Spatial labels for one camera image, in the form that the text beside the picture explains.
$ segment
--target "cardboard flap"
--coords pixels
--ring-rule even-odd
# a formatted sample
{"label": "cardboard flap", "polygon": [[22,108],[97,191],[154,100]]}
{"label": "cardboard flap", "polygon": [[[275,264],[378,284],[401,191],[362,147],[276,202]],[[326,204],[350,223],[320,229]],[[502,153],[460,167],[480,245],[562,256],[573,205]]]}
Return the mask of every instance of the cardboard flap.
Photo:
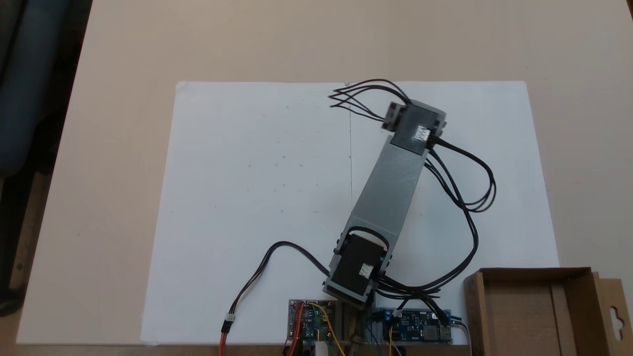
{"label": "cardboard flap", "polygon": [[[615,356],[632,355],[633,332],[631,331],[631,321],[627,309],[627,302],[624,298],[622,281],[620,279],[601,278],[600,297],[611,354]],[[613,330],[613,324],[611,322],[612,307],[617,311],[617,317],[623,324],[619,330],[620,340],[616,339],[616,331]]]}
{"label": "cardboard flap", "polygon": [[482,268],[484,281],[533,282],[569,279],[591,273],[590,267],[571,268]]}

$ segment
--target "beige tabletop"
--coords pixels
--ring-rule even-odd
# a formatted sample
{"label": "beige tabletop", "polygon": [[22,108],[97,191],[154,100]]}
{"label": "beige tabletop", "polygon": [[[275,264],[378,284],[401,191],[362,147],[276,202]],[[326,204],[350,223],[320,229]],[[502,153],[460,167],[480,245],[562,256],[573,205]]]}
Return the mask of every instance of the beige tabletop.
{"label": "beige tabletop", "polygon": [[627,0],[100,0],[18,342],[140,343],[178,81],[373,77],[525,80],[560,262],[633,307]]}

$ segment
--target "circuit board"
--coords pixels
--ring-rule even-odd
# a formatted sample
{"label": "circuit board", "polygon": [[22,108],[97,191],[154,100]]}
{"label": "circuit board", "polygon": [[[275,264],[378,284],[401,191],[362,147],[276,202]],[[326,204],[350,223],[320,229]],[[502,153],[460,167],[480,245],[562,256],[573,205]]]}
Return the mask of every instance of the circuit board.
{"label": "circuit board", "polygon": [[[450,343],[451,327],[443,326],[435,313],[426,309],[402,309],[400,318],[392,318],[393,309],[380,310],[384,318],[382,337],[389,341],[389,331],[394,342]],[[448,317],[450,310],[444,311]]]}
{"label": "circuit board", "polygon": [[325,322],[325,316],[321,309],[312,307],[310,303],[315,303],[327,312],[328,318],[332,323],[332,327],[335,327],[335,320],[337,309],[340,303],[333,300],[297,300],[291,299],[288,301],[288,330],[287,336],[289,338],[294,336],[295,320],[297,318],[297,311],[301,308],[303,303],[303,311],[301,312],[301,328],[300,335],[304,339],[308,339],[310,336],[317,340],[332,339],[332,331]]}

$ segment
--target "blue wire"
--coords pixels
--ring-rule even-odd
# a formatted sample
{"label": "blue wire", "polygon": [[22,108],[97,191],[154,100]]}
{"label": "blue wire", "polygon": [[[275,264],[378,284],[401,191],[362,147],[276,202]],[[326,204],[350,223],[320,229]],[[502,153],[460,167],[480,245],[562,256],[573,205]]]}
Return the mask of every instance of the blue wire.
{"label": "blue wire", "polygon": [[310,356],[313,356],[312,355],[312,334],[315,333],[315,317],[316,315],[313,314],[311,322],[310,322],[310,334],[308,335],[308,349],[310,350]]}
{"label": "blue wire", "polygon": [[372,330],[369,328],[369,321],[365,323],[365,327],[367,328],[367,331],[369,331],[369,335],[372,336],[372,339],[374,340],[374,342],[376,342],[376,348],[378,349],[378,354],[382,356],[382,351],[380,351],[380,344],[378,343],[378,339],[376,338],[376,336],[373,335]]}

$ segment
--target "green wire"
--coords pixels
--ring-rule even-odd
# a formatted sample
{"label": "green wire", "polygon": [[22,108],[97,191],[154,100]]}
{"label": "green wire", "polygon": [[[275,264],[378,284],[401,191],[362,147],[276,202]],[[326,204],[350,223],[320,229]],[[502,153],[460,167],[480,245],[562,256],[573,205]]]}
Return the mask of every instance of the green wire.
{"label": "green wire", "polygon": [[[317,318],[317,308],[315,308],[314,306],[312,306],[312,312],[313,314],[313,318],[316,320],[316,327],[318,328],[318,330],[321,330],[321,321]],[[330,346],[330,343],[327,342],[327,336],[323,338],[323,341],[325,341],[325,345],[327,346],[327,348],[330,350],[330,352],[332,352],[334,354],[334,356],[339,356],[338,353],[336,353],[336,351],[334,351],[334,349],[332,349],[332,347]]]}

